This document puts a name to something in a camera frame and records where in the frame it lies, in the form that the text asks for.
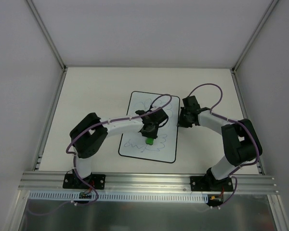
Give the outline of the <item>green whiteboard eraser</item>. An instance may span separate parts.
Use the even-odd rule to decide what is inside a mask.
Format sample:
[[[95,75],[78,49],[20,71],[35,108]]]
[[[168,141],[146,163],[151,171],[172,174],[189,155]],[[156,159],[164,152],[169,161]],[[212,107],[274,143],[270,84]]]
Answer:
[[[147,145],[153,145],[154,144],[154,138],[146,138],[145,143]]]

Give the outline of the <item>small whiteboard black frame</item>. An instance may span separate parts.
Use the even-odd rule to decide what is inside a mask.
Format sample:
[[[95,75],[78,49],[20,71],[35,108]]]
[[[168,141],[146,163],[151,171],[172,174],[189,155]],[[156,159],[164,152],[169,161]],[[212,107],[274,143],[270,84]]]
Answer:
[[[146,122],[140,132],[124,133],[118,153],[123,157],[174,163],[178,139],[180,98],[156,93],[134,91],[128,106],[128,115],[147,113],[163,107],[156,114],[141,118]]]

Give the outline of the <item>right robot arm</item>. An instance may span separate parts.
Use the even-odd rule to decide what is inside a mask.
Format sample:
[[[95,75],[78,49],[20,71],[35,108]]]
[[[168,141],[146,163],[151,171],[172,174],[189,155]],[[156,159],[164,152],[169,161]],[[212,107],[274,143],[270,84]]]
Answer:
[[[183,99],[177,126],[202,126],[222,136],[224,156],[204,176],[190,178],[192,191],[233,191],[230,176],[240,167],[256,164],[263,153],[250,120],[236,121],[218,115],[207,107],[202,108],[195,96]]]

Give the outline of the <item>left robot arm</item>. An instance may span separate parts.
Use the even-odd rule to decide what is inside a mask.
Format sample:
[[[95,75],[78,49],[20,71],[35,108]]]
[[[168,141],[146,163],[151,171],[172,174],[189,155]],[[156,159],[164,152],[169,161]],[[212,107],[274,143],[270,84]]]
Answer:
[[[155,140],[158,130],[169,120],[166,112],[158,108],[148,111],[137,110],[132,115],[102,121],[96,113],[86,115],[69,133],[71,143],[66,149],[72,154],[74,183],[86,188],[91,182],[91,160],[106,138],[128,132],[140,133],[143,137]]]

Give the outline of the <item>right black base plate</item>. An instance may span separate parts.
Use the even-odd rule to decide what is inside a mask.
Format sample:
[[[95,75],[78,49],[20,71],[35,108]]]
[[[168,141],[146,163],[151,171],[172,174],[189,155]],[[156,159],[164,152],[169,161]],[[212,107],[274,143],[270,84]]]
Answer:
[[[208,176],[191,176],[190,177],[191,191],[193,192],[232,192],[234,190],[232,180],[225,178],[222,180],[216,180],[214,177]]]

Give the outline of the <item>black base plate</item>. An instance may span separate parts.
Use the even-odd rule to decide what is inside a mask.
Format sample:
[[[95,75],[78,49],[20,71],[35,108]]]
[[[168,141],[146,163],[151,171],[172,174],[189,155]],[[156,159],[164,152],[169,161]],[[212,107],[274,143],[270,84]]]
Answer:
[[[222,180],[216,180],[214,177],[208,176],[191,176],[190,177],[191,191],[193,192],[232,192],[234,190],[232,180],[225,178]]]
[[[103,190],[105,188],[105,179],[106,175],[104,174],[90,174],[83,181],[96,190]],[[64,189],[89,189],[89,186],[83,183],[74,172],[65,174],[62,187]]]

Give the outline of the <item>aluminium mounting rail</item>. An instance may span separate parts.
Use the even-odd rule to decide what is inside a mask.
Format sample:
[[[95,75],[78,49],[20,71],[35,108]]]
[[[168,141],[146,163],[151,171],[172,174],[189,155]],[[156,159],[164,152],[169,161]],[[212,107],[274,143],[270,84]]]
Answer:
[[[61,190],[65,172],[25,171],[18,189]],[[273,176],[236,175],[238,194],[277,195]],[[105,190],[112,192],[187,193],[191,191],[190,174],[105,173]]]

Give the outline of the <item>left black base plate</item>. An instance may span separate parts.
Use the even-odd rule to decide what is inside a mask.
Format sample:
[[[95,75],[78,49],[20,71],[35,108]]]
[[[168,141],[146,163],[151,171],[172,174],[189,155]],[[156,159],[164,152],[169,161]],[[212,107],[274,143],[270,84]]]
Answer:
[[[105,188],[105,179],[106,175],[104,174],[90,174],[83,181],[96,190],[103,190]],[[74,172],[65,174],[62,187],[64,189],[89,189],[89,186],[83,183]]]

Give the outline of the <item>right aluminium frame post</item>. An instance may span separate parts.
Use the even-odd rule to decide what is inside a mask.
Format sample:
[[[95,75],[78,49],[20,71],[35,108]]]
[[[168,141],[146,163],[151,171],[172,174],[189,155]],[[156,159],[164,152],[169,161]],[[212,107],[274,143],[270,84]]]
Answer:
[[[244,46],[240,56],[238,57],[235,65],[231,69],[231,75],[233,79],[233,84],[236,89],[237,98],[239,100],[240,110],[244,118],[252,119],[254,122],[255,117],[252,115],[251,107],[247,104],[247,94],[244,91],[243,83],[243,66],[246,64],[246,61],[251,56],[251,54],[256,51],[257,44],[263,31],[267,27],[270,19],[273,14],[276,12],[278,6],[281,4],[281,0],[271,0],[269,1],[268,6],[266,7],[264,13],[262,14],[260,20],[258,21],[256,27],[254,28],[251,36],[249,37],[246,45]]]

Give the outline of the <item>aluminium frame post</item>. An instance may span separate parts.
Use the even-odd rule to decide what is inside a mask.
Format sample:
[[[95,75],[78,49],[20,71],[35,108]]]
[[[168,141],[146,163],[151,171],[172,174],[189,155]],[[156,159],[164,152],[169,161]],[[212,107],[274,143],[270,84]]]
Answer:
[[[58,84],[55,88],[54,96],[52,98],[51,105],[50,105],[50,108],[48,110],[46,121],[45,121],[43,130],[42,130],[42,134],[41,134],[41,137],[40,137],[40,140],[39,140],[36,152],[35,152],[35,159],[34,159],[33,164],[32,164],[32,171],[38,171],[39,165],[40,165],[40,162],[41,162],[41,159],[43,156],[43,152],[44,152],[44,149],[46,146],[47,138],[49,136],[51,125],[53,122],[53,118],[55,115],[55,110],[57,108],[59,97],[60,97],[60,94],[62,91],[63,83],[64,83],[64,80],[66,77],[67,67],[66,67],[66,64],[64,63],[61,55],[59,54],[59,51],[56,48],[56,45],[55,45],[55,43],[54,43],[54,41],[53,41],[53,39],[52,39],[48,29],[47,29],[34,1],[33,0],[26,0],[25,2],[27,4],[29,10],[31,11],[40,31],[42,32],[42,35],[43,35],[44,39],[46,40],[47,45],[49,46],[53,56],[55,57],[57,64],[60,67],[60,75],[58,78]]]
[[[243,66],[246,64],[246,61],[251,56],[251,54],[256,51],[257,44],[263,31],[267,27],[270,19],[273,14],[276,12],[278,6],[281,4],[281,0],[271,0],[269,1],[268,6],[266,7],[264,13],[262,14],[260,20],[258,21],[256,27],[254,28],[251,36],[249,37],[246,45],[244,46],[240,56],[238,57],[235,65],[231,69],[231,75],[233,79],[233,84],[236,89],[237,98],[239,100],[240,110],[244,118],[252,119],[254,122],[255,117],[252,115],[251,107],[247,104],[247,94],[244,91],[243,83]]]

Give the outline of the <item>left aluminium frame post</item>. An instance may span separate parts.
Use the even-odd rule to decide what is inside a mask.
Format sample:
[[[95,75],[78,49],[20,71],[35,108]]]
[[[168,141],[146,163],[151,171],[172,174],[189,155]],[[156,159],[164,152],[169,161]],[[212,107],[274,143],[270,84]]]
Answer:
[[[53,122],[53,118],[55,115],[55,110],[57,108],[59,97],[60,97],[60,94],[62,91],[63,83],[64,83],[64,80],[66,77],[67,67],[66,67],[66,64],[64,63],[61,55],[59,54],[59,51],[56,48],[56,45],[55,45],[55,43],[54,43],[54,41],[53,41],[53,39],[52,39],[48,29],[47,29],[34,1],[33,0],[26,0],[25,2],[27,4],[29,10],[31,11],[40,31],[42,32],[42,35],[43,35],[44,39],[46,40],[47,45],[49,46],[53,56],[55,57],[57,64],[60,67],[60,75],[58,78],[58,84],[55,88],[54,96],[52,98],[51,105],[50,105],[50,108],[48,110],[46,121],[45,121],[43,130],[42,130],[42,134],[41,134],[41,137],[40,137],[40,140],[39,140],[36,152],[35,152],[35,159],[34,159],[33,164],[32,164],[32,171],[38,171],[39,165],[40,165],[40,162],[41,162],[41,159],[43,156],[43,152],[44,152],[44,149],[46,146],[47,138],[49,136],[51,125]]]

